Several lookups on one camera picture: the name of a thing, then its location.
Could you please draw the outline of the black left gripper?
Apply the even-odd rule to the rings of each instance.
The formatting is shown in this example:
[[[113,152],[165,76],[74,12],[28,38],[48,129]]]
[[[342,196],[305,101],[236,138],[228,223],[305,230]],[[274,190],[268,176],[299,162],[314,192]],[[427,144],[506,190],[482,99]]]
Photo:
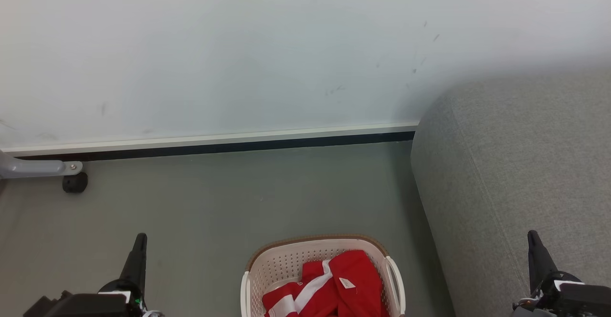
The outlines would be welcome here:
[[[148,310],[146,291],[147,235],[136,236],[120,278],[103,286],[98,293],[72,294],[63,291],[59,299],[40,297],[24,317],[163,317]]]

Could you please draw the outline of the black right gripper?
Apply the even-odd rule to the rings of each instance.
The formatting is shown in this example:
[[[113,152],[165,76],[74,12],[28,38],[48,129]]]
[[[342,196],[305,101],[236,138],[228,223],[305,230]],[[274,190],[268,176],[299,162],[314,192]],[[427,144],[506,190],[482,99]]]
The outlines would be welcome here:
[[[527,233],[530,297],[513,304],[512,317],[609,317],[611,289],[587,285],[558,271],[535,230]]]

